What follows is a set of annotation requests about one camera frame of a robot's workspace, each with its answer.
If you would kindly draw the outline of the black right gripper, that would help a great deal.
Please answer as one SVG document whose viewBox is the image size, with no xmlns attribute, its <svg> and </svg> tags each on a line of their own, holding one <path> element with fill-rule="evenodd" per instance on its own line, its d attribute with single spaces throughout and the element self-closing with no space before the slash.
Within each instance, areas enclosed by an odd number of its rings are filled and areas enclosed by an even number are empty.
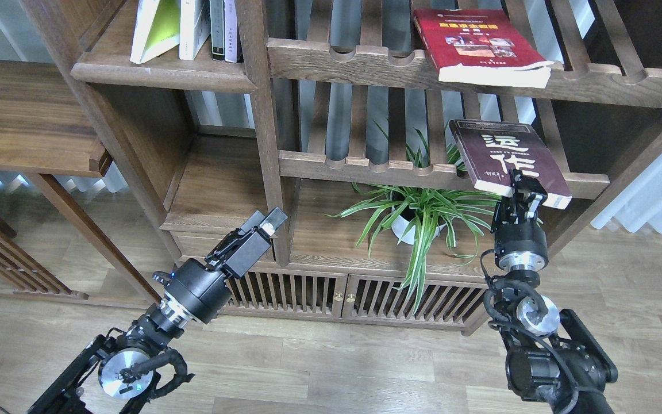
<svg viewBox="0 0 662 414">
<path fill-rule="evenodd" d="M 495 239 L 495 264 L 506 272 L 540 271 L 548 265 L 546 235 L 537 210 L 548 197 L 537 178 L 512 175 L 512 195 L 496 206 L 491 233 Z"/>
</svg>

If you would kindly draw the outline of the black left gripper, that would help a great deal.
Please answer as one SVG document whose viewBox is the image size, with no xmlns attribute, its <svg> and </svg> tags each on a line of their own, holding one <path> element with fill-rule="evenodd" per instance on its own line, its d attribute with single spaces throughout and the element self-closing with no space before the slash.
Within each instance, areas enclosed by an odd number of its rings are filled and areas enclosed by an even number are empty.
<svg viewBox="0 0 662 414">
<path fill-rule="evenodd" d="M 231 297 L 228 279 L 247 273 L 286 220 L 283 209 L 273 209 L 266 217 L 256 210 L 217 244 L 205 264 L 189 259 L 172 273 L 154 272 L 154 280 L 165 286 L 159 305 L 163 318 L 172 325 L 186 325 L 189 320 L 209 323 Z"/>
</svg>

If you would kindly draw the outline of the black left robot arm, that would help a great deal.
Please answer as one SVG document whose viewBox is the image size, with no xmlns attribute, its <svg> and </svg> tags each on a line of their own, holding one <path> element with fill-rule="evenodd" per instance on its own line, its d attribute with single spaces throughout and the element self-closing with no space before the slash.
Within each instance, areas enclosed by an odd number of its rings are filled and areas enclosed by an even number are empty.
<svg viewBox="0 0 662 414">
<path fill-rule="evenodd" d="M 86 413 L 82 383 L 99 369 L 99 383 L 109 396 L 126 399 L 123 413 L 168 395 L 194 377 L 169 342 L 184 333 L 190 320 L 209 323 L 229 301 L 230 278 L 241 278 L 271 246 L 271 236 L 287 220 L 281 209 L 255 212 L 206 256 L 189 259 L 172 273 L 157 271 L 165 286 L 153 304 L 117 338 L 99 335 L 71 362 L 31 407 L 30 413 Z"/>
</svg>

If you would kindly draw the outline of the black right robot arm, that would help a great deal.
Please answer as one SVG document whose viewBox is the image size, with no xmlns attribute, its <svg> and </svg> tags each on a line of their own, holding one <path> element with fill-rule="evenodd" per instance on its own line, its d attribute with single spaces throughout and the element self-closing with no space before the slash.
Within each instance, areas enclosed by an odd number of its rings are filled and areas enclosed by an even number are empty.
<svg viewBox="0 0 662 414">
<path fill-rule="evenodd" d="M 495 265 L 486 276 L 483 305 L 507 349 L 508 388 L 524 401 L 547 403 L 554 413 L 612 413 L 605 385 L 618 378 L 614 362 L 570 309 L 537 293 L 548 264 L 537 209 L 547 198 L 541 183 L 511 170 L 512 195 L 496 206 L 492 223 Z"/>
</svg>

